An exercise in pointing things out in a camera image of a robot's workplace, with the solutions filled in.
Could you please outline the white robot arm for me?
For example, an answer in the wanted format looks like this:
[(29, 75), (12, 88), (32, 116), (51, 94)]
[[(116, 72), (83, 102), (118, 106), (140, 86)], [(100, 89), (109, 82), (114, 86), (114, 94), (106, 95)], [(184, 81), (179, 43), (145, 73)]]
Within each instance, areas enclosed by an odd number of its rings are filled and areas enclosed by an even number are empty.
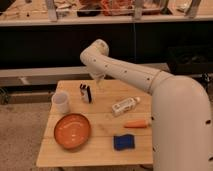
[(213, 112), (196, 80), (109, 56), (101, 39), (80, 54), (91, 76), (109, 75), (152, 96), (154, 171), (213, 171)]

